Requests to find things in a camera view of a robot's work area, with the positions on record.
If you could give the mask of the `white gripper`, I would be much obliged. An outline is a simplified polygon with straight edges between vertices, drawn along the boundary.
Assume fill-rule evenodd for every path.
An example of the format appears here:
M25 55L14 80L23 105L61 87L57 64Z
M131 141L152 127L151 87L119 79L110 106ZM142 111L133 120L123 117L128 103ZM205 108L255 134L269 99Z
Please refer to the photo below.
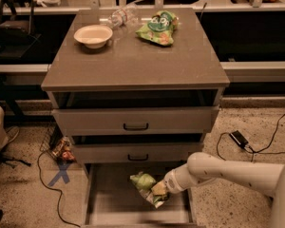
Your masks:
M164 179L157 182L151 191L155 196L164 196L168 192L178 194L189 187L189 172L186 166L180 166L169 171Z

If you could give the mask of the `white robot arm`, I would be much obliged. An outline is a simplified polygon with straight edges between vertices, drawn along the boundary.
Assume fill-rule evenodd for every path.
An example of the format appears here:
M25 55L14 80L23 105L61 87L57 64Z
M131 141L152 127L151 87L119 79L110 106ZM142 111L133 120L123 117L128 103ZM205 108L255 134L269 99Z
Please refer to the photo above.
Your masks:
M197 152L155 184L154 195L178 194L212 179L224 179L274 199L269 228L285 228L285 164L225 161Z

